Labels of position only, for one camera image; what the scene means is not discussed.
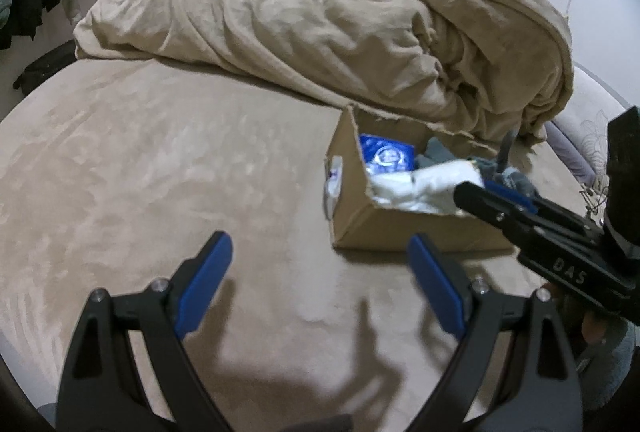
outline purple pillow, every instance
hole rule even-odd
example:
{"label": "purple pillow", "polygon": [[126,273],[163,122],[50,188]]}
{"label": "purple pillow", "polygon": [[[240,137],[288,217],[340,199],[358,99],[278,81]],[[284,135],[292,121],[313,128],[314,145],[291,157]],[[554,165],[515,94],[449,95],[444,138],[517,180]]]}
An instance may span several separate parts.
{"label": "purple pillow", "polygon": [[574,144],[551,121],[545,123],[545,129],[546,142],[553,148],[556,155],[564,163],[564,166],[574,174],[578,182],[592,187],[596,181],[596,172],[578,152]]}

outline pillow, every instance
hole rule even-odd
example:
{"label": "pillow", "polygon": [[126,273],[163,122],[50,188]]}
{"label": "pillow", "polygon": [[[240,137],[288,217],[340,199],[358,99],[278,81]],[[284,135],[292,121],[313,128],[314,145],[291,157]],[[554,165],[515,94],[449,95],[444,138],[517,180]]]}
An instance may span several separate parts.
{"label": "pillow", "polygon": [[546,142],[553,148],[564,166],[574,174],[579,183],[592,187],[596,182],[596,172],[578,152],[574,144],[551,121],[545,123]]}
{"label": "pillow", "polygon": [[607,125],[625,108],[601,84],[575,67],[574,94],[553,122],[596,172],[607,174]]}

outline white pillow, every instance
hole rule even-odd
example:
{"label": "white pillow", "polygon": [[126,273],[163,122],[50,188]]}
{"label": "white pillow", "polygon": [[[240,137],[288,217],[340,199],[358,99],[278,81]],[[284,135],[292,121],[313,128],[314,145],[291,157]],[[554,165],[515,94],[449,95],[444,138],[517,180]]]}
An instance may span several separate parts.
{"label": "white pillow", "polygon": [[598,179],[607,174],[607,125],[625,112],[602,85],[575,67],[574,94],[554,123],[593,167]]}

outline cardboard box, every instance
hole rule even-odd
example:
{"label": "cardboard box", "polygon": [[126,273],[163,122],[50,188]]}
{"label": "cardboard box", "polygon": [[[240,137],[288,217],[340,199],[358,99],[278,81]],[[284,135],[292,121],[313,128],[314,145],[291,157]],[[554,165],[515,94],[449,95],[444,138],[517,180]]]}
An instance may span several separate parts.
{"label": "cardboard box", "polygon": [[438,131],[427,123],[402,116],[382,117],[357,106],[342,111],[326,154],[342,156],[342,192],[331,221],[332,242],[339,249],[404,251],[412,235],[427,233],[441,251],[489,251],[512,245],[493,226],[472,216],[411,213],[379,206],[371,196],[369,177],[360,148],[360,134],[372,134],[414,145],[423,152],[437,136],[460,158],[493,157],[495,152],[471,136]]}

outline blue gripper pad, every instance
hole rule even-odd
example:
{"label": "blue gripper pad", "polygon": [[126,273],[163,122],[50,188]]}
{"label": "blue gripper pad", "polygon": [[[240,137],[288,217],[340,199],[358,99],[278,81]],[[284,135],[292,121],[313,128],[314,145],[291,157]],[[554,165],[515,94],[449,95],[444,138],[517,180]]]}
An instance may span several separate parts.
{"label": "blue gripper pad", "polygon": [[[465,304],[447,273],[441,267],[435,246],[425,237],[414,235],[407,247],[409,266],[418,285],[427,296],[444,332],[462,339],[466,332]],[[452,264],[459,271],[453,272],[455,280],[468,291],[468,279],[459,264]]]}
{"label": "blue gripper pad", "polygon": [[178,339],[195,331],[202,322],[209,303],[231,264],[232,256],[231,237],[223,231],[217,231],[198,256],[185,261],[174,275],[172,281],[178,288],[185,274],[191,278],[175,307],[174,331]]}
{"label": "blue gripper pad", "polygon": [[512,203],[515,203],[517,205],[524,206],[525,208],[527,208],[527,211],[533,213],[534,215],[538,212],[538,209],[533,204],[533,201],[526,195],[522,195],[516,190],[511,190],[510,188],[498,184],[495,181],[485,181],[484,187],[488,192],[495,193],[495,195],[499,195],[507,201],[511,201]]}

